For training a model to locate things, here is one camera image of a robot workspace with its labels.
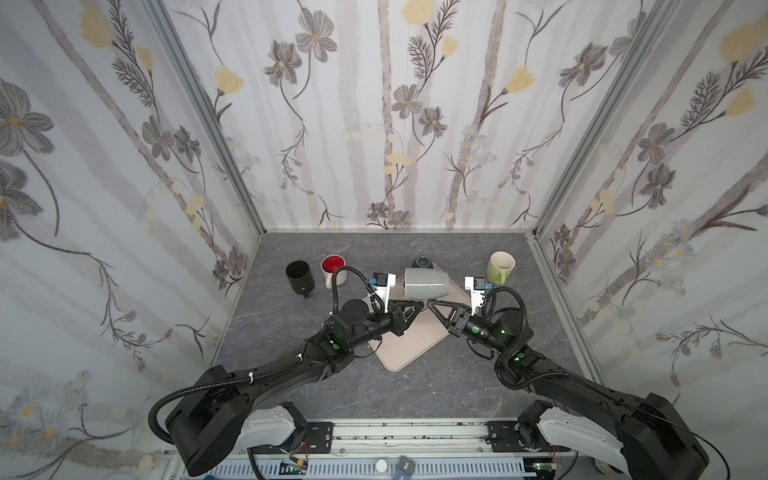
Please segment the black mug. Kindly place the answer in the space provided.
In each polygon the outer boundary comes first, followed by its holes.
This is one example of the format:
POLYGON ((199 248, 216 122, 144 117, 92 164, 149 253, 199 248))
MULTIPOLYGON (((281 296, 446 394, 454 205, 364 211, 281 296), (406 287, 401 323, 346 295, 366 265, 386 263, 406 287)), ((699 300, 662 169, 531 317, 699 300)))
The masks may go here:
POLYGON ((303 298, 309 298, 315 288, 315 280, 310 265, 304 260, 290 262, 285 268, 292 290, 303 298))

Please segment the white mug red inside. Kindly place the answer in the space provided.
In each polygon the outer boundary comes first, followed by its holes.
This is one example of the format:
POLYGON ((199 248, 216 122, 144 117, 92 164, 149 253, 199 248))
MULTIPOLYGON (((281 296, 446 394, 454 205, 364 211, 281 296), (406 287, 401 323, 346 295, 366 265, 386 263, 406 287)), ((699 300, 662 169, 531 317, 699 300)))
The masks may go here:
POLYGON ((324 257, 320 263, 324 275, 324 284, 326 289, 332 288, 333 274, 341 267, 346 265, 345 259, 338 254, 331 254, 324 257))

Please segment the grey mug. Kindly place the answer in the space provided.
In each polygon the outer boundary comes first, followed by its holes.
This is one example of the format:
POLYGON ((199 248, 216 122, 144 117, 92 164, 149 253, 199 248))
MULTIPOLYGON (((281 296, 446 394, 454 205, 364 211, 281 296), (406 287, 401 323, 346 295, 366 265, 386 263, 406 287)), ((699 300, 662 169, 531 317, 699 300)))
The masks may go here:
POLYGON ((450 292, 447 272, 434 268, 408 268, 404 275, 405 298, 410 301, 440 299, 450 292))

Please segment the light green mug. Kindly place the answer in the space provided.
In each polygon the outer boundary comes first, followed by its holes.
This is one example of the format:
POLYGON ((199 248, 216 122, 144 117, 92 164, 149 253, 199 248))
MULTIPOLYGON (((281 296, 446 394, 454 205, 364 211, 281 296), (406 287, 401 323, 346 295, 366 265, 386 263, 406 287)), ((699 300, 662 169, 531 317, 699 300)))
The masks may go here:
POLYGON ((495 287, 504 286, 516 266, 516 259, 508 252, 496 251, 489 258, 485 278, 495 287))

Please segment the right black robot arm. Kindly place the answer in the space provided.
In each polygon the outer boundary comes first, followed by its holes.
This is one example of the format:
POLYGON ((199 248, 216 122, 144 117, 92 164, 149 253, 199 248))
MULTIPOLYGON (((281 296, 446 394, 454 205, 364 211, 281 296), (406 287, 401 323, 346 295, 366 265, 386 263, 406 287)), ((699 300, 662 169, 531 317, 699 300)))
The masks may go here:
POLYGON ((429 300, 446 330, 488 348, 499 382, 541 396, 519 417, 533 447, 545 442, 598 459, 632 479, 699 479, 709 441, 693 432, 665 398, 640 398, 573 373, 529 346, 533 330, 516 291, 499 287, 480 307, 429 300))

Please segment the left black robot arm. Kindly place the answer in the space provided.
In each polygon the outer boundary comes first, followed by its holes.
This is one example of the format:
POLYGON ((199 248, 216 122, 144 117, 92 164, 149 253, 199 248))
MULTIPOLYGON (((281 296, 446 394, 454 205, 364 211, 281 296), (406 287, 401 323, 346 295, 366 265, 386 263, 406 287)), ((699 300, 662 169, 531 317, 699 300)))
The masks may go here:
POLYGON ((382 340, 386 333, 403 335, 425 307, 422 300, 391 300, 388 286, 373 284, 353 267, 346 270, 365 283, 369 297, 340 305, 333 274, 328 319, 295 354, 235 372, 211 367, 194 385, 165 395, 151 407, 149 429, 176 448, 189 474, 208 472, 236 450, 247 418, 261 404, 339 373, 356 358, 356 348, 382 340))

